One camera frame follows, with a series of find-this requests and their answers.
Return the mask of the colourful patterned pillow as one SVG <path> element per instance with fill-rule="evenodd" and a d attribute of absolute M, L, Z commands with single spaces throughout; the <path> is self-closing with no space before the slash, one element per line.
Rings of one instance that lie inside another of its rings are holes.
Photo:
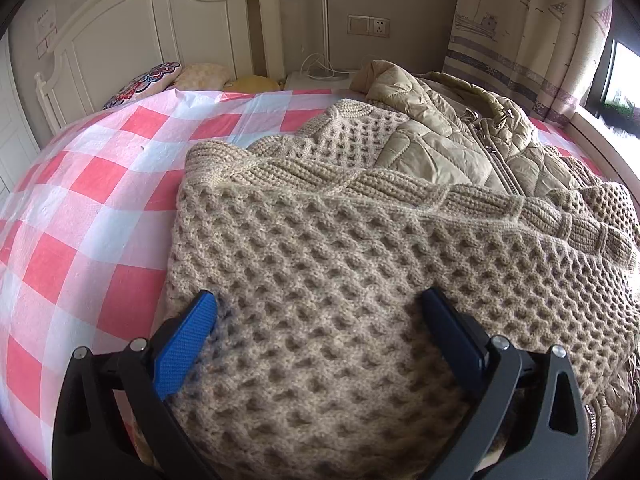
<path fill-rule="evenodd" d="M 131 79 L 103 105 L 104 110 L 154 96 L 170 87 L 182 72 L 179 62 L 165 62 Z"/>

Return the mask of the white wardrobe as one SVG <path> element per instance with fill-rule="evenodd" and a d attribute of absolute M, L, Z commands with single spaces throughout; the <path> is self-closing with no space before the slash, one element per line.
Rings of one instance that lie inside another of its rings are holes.
<path fill-rule="evenodd" d="M 20 182 L 40 148 L 29 128 L 17 93 L 11 64 L 9 33 L 0 48 L 0 197 L 1 203 Z"/>

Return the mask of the patterned beige curtain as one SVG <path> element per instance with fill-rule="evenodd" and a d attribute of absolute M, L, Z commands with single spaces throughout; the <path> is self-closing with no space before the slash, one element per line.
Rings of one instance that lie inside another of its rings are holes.
<path fill-rule="evenodd" d="M 587 95 L 613 0 L 457 0 L 444 72 L 564 127 Z"/>

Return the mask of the yellow pillow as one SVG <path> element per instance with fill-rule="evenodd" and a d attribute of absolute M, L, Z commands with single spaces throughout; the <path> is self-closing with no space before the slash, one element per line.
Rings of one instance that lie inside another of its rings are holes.
<path fill-rule="evenodd" d="M 250 75 L 228 82 L 228 84 L 224 85 L 224 90 L 235 93 L 255 94 L 280 91 L 281 86 L 276 80 L 271 78 Z"/>

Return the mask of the white bedside table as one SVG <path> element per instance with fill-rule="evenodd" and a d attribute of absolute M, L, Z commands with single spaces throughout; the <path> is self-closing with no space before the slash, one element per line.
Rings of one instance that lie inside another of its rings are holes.
<path fill-rule="evenodd" d="M 312 78 L 307 73 L 293 72 L 286 78 L 285 90 L 346 90 L 352 84 L 356 70 L 349 70 L 337 78 Z"/>

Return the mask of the dark framed window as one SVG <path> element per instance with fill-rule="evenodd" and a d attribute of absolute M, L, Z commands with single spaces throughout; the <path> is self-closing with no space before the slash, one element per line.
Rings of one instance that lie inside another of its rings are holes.
<path fill-rule="evenodd" d="M 606 40 L 585 108 L 608 127 L 638 138 L 639 55 L 623 42 Z"/>

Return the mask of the wall socket panel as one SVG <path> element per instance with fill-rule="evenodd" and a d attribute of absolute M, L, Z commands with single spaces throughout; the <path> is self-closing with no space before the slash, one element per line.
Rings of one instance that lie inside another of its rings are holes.
<path fill-rule="evenodd" d="M 390 20 L 374 16 L 347 15 L 347 32 L 349 35 L 388 38 L 390 36 Z"/>

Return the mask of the beige quilted knit-sleeve jacket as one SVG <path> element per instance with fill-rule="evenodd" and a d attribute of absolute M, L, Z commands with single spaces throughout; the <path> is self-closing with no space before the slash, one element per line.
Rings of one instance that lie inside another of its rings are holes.
<path fill-rule="evenodd" d="M 226 479 L 413 479 L 468 406 L 416 298 L 570 355 L 588 470 L 639 413 L 639 220 L 515 102 L 374 61 L 292 136 L 186 153 L 169 316 L 218 321 L 168 403 Z"/>

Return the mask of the white wooden headboard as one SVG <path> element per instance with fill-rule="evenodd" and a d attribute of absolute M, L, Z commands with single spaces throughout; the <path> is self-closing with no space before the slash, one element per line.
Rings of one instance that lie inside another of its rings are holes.
<path fill-rule="evenodd" d="M 88 0 L 48 51 L 36 95 L 52 133 L 97 112 L 134 76 L 163 62 L 217 63 L 254 74 L 248 0 Z M 280 0 L 257 0 L 266 73 L 285 78 Z"/>

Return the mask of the paper notices on wall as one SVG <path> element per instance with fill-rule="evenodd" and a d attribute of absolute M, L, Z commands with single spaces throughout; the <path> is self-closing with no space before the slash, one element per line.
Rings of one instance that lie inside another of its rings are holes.
<path fill-rule="evenodd" d="M 48 47 L 54 43 L 58 33 L 56 24 L 56 9 L 53 3 L 49 4 L 35 20 L 35 40 L 37 58 L 42 58 L 47 53 Z"/>

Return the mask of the red white checkered bedsheet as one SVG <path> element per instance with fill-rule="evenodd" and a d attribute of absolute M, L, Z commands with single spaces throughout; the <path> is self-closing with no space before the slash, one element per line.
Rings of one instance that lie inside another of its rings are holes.
<path fill-rule="evenodd" d="M 340 90 L 165 91 L 70 125 L 1 211 L 1 415 L 42 474 L 73 350 L 102 353 L 152 333 L 184 156 L 290 134 Z"/>

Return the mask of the cream pillow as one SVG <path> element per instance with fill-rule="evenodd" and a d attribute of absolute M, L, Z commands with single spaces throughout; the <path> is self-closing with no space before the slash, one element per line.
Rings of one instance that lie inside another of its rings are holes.
<path fill-rule="evenodd" d="M 227 67 L 214 63 L 194 63 L 183 67 L 172 86 L 180 91 L 220 91 L 232 79 Z"/>

